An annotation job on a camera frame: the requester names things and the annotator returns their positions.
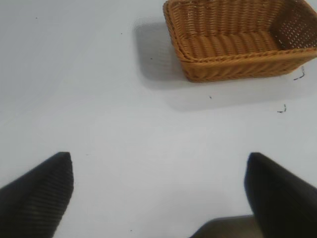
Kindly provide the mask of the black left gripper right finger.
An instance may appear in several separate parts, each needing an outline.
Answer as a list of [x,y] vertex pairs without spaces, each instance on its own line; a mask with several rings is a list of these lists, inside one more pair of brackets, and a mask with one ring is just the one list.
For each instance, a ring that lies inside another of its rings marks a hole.
[[315,238],[317,189],[269,157],[249,155],[244,187],[266,238]]

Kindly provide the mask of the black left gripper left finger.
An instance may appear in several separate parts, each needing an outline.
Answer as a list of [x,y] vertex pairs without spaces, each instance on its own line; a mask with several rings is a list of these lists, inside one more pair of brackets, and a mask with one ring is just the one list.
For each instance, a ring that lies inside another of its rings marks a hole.
[[73,190],[71,155],[58,152],[0,189],[0,236],[52,238]]

